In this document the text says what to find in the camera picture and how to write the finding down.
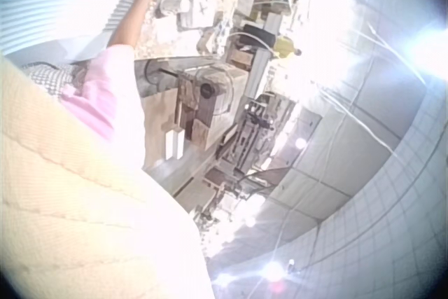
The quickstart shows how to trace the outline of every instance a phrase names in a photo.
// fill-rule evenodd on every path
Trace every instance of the wooden board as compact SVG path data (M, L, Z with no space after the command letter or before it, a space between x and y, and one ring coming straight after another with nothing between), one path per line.
M174 124L177 91L171 89L142 99L146 131L144 169L154 167L165 158L165 129Z

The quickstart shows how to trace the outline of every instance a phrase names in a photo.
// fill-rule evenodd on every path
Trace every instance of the person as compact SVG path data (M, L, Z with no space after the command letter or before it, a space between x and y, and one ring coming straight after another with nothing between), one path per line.
M60 102L131 165L145 159L144 113L134 75L134 48L149 4L134 0L105 51L94 58L80 90L67 85Z
M133 47L150 1L135 0L63 106L0 51L0 281L14 298L214 298L194 221L107 143L140 144L116 130L143 129Z
M267 46L269 46L269 48L276 53L275 57L279 57L281 59L285 59L291 55L301 56L302 54L302 51L295 48L293 41L286 36L275 36L264 29L248 24L244 25L243 33L255 36L264 43L261 43L250 36L241 35L239 38L240 45L264 49L267 49Z

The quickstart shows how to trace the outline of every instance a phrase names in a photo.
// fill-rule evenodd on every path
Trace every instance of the wooden block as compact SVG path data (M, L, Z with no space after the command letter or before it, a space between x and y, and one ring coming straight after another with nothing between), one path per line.
M182 105L180 126L185 130L185 138L191 140L193 132L193 121L196 116L196 110Z
M165 159L165 133L167 125L174 124L177 89L159 92L142 99L145 113L145 169Z
M190 109L197 110L200 95L199 87L194 88L190 81L181 79L178 98L183 105L186 105Z
M232 51L232 61L245 64L246 66L250 66L252 63L253 55L249 53L242 52L240 50L234 49Z
M200 120L193 121L191 141L202 150L207 150L210 129Z

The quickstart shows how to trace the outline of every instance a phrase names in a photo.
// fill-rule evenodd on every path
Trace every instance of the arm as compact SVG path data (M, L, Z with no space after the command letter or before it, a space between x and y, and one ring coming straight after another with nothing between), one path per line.
M141 26L145 20L148 5L153 0L134 0L131 8L113 33L108 47L113 45L128 45L133 48L140 37Z
M152 0L135 0L129 12L113 33L108 47L113 45L129 45L135 48L140 37L141 26L145 20L146 10Z

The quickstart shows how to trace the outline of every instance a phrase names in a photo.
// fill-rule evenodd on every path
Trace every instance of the quilted fabric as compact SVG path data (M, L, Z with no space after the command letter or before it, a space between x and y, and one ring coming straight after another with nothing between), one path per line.
M212 298L187 213L0 62L0 266L20 295Z
M45 63L29 64L22 70L35 84L56 98L61 97L62 89L66 84L73 84L75 88L82 87L83 74L85 74L84 68L73 64L57 66Z

